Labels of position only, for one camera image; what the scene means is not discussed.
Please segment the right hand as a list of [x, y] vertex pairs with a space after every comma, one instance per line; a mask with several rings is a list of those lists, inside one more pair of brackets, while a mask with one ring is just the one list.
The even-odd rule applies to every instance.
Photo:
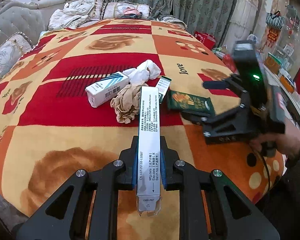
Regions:
[[289, 159], [295, 159], [300, 153], [300, 130], [288, 119], [285, 118], [285, 133], [266, 133], [260, 134], [252, 139], [249, 145], [258, 152], [262, 149], [262, 143], [274, 141], [277, 150], [286, 155]]

